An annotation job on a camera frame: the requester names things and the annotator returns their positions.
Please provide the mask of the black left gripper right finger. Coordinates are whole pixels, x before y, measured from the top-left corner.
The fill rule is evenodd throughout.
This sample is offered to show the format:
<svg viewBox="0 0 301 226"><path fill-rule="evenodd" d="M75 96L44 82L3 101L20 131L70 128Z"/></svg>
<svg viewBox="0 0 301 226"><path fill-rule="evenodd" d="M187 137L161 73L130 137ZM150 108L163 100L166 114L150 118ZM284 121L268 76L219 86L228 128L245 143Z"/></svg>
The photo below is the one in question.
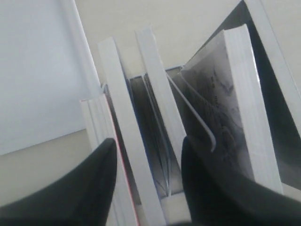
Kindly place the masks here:
<svg viewBox="0 0 301 226"><path fill-rule="evenodd" d="M299 226L301 203L272 191L216 159L187 136L182 144L182 183L193 225Z"/></svg>

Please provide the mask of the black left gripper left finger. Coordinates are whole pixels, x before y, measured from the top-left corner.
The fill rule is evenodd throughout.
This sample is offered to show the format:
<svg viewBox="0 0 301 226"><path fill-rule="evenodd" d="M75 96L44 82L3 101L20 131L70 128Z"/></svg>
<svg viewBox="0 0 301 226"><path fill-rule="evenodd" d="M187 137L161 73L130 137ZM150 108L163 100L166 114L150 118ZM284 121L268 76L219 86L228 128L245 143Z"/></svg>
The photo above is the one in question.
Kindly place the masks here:
<svg viewBox="0 0 301 226"><path fill-rule="evenodd" d="M50 185L0 209L2 226L94 226L86 211L89 186L100 165L93 152L78 166Z"/></svg>

